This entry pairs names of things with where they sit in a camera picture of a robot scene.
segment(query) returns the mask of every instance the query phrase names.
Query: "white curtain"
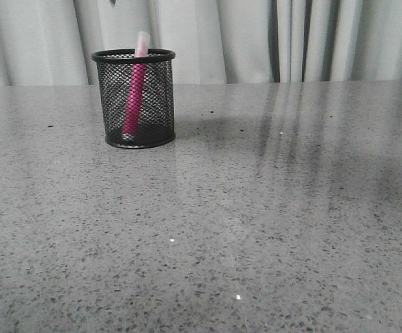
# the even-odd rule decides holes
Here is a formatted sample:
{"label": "white curtain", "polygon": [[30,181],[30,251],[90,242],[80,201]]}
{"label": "white curtain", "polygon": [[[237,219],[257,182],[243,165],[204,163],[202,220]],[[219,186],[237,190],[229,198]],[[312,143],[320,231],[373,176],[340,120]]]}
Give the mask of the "white curtain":
{"label": "white curtain", "polygon": [[0,85],[97,83],[91,53],[172,49],[175,83],[402,79],[402,0],[0,0]]}

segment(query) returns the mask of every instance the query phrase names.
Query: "granite surface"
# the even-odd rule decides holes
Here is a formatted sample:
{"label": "granite surface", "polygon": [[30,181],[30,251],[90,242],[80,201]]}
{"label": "granite surface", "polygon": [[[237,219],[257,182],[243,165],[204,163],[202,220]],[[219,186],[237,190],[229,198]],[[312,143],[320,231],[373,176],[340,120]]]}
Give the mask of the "granite surface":
{"label": "granite surface", "polygon": [[0,87],[0,332],[402,332],[402,81]]}

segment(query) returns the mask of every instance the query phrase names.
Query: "pink highlighter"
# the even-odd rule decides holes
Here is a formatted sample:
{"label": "pink highlighter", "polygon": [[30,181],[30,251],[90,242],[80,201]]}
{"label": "pink highlighter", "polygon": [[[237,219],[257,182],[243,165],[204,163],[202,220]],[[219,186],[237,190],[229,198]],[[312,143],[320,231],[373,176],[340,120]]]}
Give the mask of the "pink highlighter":
{"label": "pink highlighter", "polygon": [[[134,56],[146,57],[148,55],[148,46],[150,35],[143,31],[138,33],[138,43]],[[141,113],[141,100],[143,98],[144,76],[146,74],[147,64],[133,64],[130,77],[130,88],[125,105],[125,118],[122,129],[122,137],[126,141],[132,141],[138,134],[139,114]]]}

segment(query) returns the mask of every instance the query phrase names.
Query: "black mesh pen holder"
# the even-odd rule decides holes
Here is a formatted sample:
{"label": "black mesh pen holder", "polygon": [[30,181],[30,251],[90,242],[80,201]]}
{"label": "black mesh pen holder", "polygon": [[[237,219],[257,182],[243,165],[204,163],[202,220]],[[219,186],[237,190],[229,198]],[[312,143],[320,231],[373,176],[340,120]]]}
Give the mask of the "black mesh pen holder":
{"label": "black mesh pen holder", "polygon": [[175,138],[172,59],[169,50],[95,52],[103,107],[105,141],[119,148],[150,148]]}

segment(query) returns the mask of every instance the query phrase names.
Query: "curtain fold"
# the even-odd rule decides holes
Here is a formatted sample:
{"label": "curtain fold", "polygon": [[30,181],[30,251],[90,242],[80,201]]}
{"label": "curtain fold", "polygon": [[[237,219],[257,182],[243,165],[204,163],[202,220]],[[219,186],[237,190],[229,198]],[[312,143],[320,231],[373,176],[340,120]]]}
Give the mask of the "curtain fold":
{"label": "curtain fold", "polygon": [[0,86],[96,84],[138,31],[175,83],[402,79],[402,0],[0,0]]}

